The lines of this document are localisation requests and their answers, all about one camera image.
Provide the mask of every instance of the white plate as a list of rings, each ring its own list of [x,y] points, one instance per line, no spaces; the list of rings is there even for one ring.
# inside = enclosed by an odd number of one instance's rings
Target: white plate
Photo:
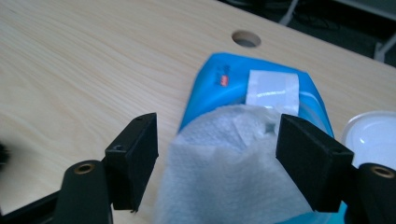
[[[351,119],[342,143],[355,152],[355,167],[372,162],[396,170],[396,112],[372,111]]]

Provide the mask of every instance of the table hole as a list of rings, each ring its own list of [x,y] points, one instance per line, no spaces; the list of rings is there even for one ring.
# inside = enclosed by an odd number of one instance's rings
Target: table hole
[[[233,42],[245,48],[256,48],[262,43],[262,40],[250,31],[235,31],[232,38]]]

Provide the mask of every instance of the tissue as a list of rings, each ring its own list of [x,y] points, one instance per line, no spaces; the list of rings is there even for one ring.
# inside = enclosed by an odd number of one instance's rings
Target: tissue
[[[276,159],[279,122],[253,105],[193,120],[169,147],[153,223],[277,223],[311,212]]]

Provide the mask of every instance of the wood grain surface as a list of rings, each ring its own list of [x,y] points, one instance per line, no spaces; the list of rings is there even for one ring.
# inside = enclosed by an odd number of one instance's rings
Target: wood grain surface
[[[258,35],[236,45],[237,30]],[[158,113],[160,158],[137,214],[150,223],[169,142],[195,75],[214,52],[310,74],[340,139],[348,120],[396,110],[396,69],[212,0],[0,0],[0,172],[3,213],[59,189],[74,163],[104,149],[142,114]]]

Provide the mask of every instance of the blue tissue box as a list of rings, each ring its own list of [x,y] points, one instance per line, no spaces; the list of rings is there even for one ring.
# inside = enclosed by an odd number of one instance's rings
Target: blue tissue box
[[[299,78],[299,114],[322,131],[333,137],[332,126],[325,105],[311,77],[303,71],[261,59],[254,59],[230,53],[215,53],[210,56],[199,71],[188,102],[180,130],[198,116],[222,105],[244,104],[248,91],[250,70],[264,70],[296,74]],[[294,223],[344,223],[346,206],[330,217],[318,217],[310,213],[283,222]]]

